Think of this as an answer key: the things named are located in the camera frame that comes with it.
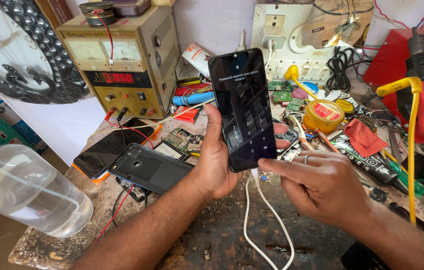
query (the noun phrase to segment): voltmeter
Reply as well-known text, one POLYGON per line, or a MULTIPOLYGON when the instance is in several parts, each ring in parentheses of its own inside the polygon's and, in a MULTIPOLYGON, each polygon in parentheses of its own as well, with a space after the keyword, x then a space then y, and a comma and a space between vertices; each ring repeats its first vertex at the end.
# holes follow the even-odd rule
POLYGON ((119 18, 107 26, 113 42, 112 64, 105 27, 90 25, 79 15, 57 30, 104 111, 127 107, 126 116, 165 118, 180 57, 172 8, 149 7, 140 16, 119 18))

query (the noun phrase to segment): red cloth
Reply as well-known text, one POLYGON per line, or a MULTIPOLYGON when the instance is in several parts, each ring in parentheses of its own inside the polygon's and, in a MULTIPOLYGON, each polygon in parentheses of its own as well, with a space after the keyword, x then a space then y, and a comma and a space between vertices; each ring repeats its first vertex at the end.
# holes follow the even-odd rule
POLYGON ((353 148, 363 157, 371 156, 388 146, 360 120, 353 119, 343 130, 353 148))

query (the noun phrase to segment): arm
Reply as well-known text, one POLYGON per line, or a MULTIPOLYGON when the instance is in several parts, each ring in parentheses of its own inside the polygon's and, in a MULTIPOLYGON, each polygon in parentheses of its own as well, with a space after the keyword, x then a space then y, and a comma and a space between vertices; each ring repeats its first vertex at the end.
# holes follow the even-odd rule
MULTIPOLYGON (((99 240, 72 270, 154 269, 202 208, 232 191, 244 173, 229 169, 219 110, 212 105, 204 109, 207 135, 195 168, 155 203, 99 240)), ((285 125, 274 128, 279 133, 287 131, 285 125)), ((288 141, 277 141, 279 149, 288 146, 288 141)))
POLYGON ((259 165, 281 175, 282 188, 305 215, 350 233, 391 269, 424 270, 424 233, 369 198, 346 156, 303 151, 291 162, 259 165))

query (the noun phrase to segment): finger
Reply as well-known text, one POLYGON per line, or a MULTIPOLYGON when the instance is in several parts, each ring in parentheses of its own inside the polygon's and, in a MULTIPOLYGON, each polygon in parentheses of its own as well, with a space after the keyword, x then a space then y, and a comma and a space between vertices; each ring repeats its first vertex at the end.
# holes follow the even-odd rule
POLYGON ((334 152, 327 152, 322 150, 314 150, 314 151, 302 151, 299 153, 299 156, 311 156, 311 157, 317 157, 317 158, 323 158, 323 159, 336 159, 337 156, 342 156, 342 154, 337 154, 334 152))
POLYGON ((258 165, 265 171, 272 171, 304 185, 309 185, 314 178, 311 175, 317 173, 317 167, 294 161, 261 158, 258 160, 258 165))
POLYGON ((275 140, 275 145, 277 149, 287 149, 290 147, 290 142, 288 140, 275 140))
POLYGON ((304 207, 307 205, 307 200, 309 199, 309 194, 304 186, 286 177, 281 177, 280 180, 281 186, 289 199, 300 211, 304 211, 304 207))
POLYGON ((286 124, 273 123, 274 134, 285 134, 288 130, 286 124))
POLYGON ((211 104, 204 104, 204 111, 207 113, 207 130, 204 142, 219 141, 222 135, 222 116, 219 110, 211 104))
MULTIPOLYGON (((304 164, 305 156, 296 156, 292 159, 293 162, 304 164)), ((316 157, 316 156, 308 156, 306 165, 312 166, 312 167, 321 167, 322 165, 326 164, 327 162, 330 162, 330 158, 322 158, 322 157, 316 157)))

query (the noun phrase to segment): screwdriver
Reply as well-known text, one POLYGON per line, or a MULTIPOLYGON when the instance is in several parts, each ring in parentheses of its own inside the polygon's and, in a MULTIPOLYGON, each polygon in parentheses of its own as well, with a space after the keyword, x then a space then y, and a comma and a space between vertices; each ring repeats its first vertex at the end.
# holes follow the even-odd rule
POLYGON ((329 141, 329 139, 327 139, 327 137, 325 136, 325 134, 319 129, 317 128, 314 133, 316 133, 318 135, 318 137, 329 146, 329 148, 334 151, 335 153, 340 154, 339 150, 337 150, 337 148, 335 148, 335 146, 329 141))

